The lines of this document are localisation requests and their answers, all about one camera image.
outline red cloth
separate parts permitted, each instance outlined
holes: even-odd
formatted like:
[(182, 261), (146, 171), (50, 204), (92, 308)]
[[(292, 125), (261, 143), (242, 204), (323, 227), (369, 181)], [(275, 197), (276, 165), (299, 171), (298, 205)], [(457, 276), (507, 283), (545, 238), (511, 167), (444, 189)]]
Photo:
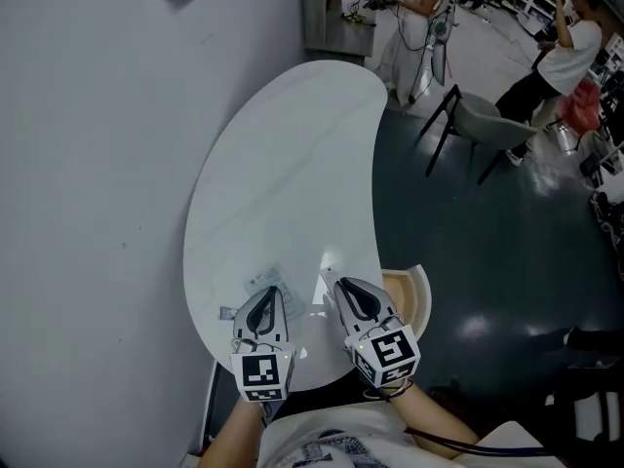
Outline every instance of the red cloth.
[(579, 137), (600, 127), (600, 100), (601, 88), (587, 78), (581, 80), (570, 96), (562, 99), (562, 119)]

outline white wall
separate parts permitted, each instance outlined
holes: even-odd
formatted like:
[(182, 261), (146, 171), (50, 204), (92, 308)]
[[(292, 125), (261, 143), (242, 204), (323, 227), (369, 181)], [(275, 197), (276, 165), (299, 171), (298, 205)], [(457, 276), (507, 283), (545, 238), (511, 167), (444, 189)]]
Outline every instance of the white wall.
[(0, 0), (10, 468), (181, 461), (212, 364), (182, 284), (190, 195), (227, 121), (302, 60), (299, 6)]

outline marble tabletop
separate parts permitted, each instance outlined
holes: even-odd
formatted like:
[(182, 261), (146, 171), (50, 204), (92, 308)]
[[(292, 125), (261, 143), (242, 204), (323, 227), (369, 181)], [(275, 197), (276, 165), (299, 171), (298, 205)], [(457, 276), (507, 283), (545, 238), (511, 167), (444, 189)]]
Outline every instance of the marble tabletop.
[(186, 224), (184, 287), (198, 333), (228, 370), (233, 322), (219, 319), (219, 307), (243, 305), (266, 272), (279, 273), (292, 299), (291, 391), (353, 368), (319, 271), (334, 265), (382, 286), (371, 173), (385, 103), (383, 84), (366, 69), (307, 62), (258, 92), (216, 142)]

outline dark green floor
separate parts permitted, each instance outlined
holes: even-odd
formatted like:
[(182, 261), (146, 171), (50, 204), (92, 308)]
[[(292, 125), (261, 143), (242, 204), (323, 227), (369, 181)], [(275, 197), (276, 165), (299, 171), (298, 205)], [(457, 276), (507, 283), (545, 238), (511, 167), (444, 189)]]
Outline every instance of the dark green floor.
[(384, 113), (372, 176), (381, 266), (420, 263), (431, 284), (416, 381), (429, 388), (455, 378), (474, 398), (502, 398), (591, 362), (553, 333), (624, 327), (613, 256), (577, 170), (583, 155), (565, 156), (544, 138), (519, 169), (505, 159), (479, 187), (493, 152), (477, 147), (470, 164), (470, 143), (450, 136), (426, 178), (441, 127), (414, 149), (423, 124)]

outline gray chair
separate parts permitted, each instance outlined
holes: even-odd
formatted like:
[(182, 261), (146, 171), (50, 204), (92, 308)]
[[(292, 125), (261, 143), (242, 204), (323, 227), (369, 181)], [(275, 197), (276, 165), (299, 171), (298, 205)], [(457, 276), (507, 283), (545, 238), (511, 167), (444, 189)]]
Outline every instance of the gray chair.
[(436, 152), (427, 167), (427, 176), (431, 174), (449, 134), (470, 140), (472, 142), (471, 152), (479, 143), (485, 143), (498, 149), (496, 156), (477, 181), (481, 185), (503, 158), (507, 149), (512, 149), (526, 142), (537, 133), (537, 130), (532, 127), (501, 118), (498, 108), (489, 100), (474, 94), (462, 94), (459, 92), (459, 87), (455, 85), (420, 131), (416, 144), (420, 142), (422, 136), (425, 135), (443, 110), (447, 112), (448, 121)]

